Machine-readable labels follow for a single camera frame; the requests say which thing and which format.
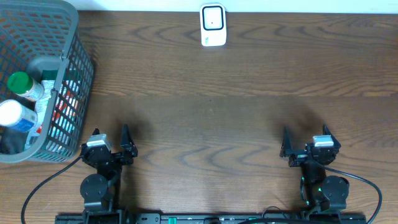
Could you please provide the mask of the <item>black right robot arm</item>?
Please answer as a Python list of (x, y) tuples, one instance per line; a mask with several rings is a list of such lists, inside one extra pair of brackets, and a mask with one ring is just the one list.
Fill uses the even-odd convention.
[(314, 136), (304, 149), (294, 149), (289, 130), (284, 129), (280, 157), (289, 159), (289, 167), (301, 169), (302, 199), (314, 212), (333, 213), (346, 208), (349, 182), (343, 177), (326, 174), (327, 165), (336, 159), (340, 147), (325, 125), (323, 134)]

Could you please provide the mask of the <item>green lid white jar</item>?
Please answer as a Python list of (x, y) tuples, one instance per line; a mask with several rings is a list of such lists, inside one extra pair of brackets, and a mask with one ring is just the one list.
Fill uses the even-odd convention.
[(32, 102), (38, 101), (44, 95), (44, 87), (26, 72), (13, 73), (7, 80), (7, 87)]

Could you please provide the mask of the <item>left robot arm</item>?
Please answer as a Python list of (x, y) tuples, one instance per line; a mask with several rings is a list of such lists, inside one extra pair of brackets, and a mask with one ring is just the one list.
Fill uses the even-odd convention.
[(86, 177), (80, 185), (84, 199), (84, 223), (134, 223), (135, 218), (125, 208), (119, 207), (121, 173), (123, 166), (134, 163), (137, 147), (128, 125), (124, 125), (121, 152), (112, 152), (107, 135), (95, 129), (89, 140), (81, 145), (80, 157), (95, 174)]

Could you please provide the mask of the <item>white blue labelled jar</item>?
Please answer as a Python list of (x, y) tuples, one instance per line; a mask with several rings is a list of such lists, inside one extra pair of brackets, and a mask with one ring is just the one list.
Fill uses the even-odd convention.
[(36, 126), (37, 113), (16, 100), (1, 103), (1, 126), (26, 133)]

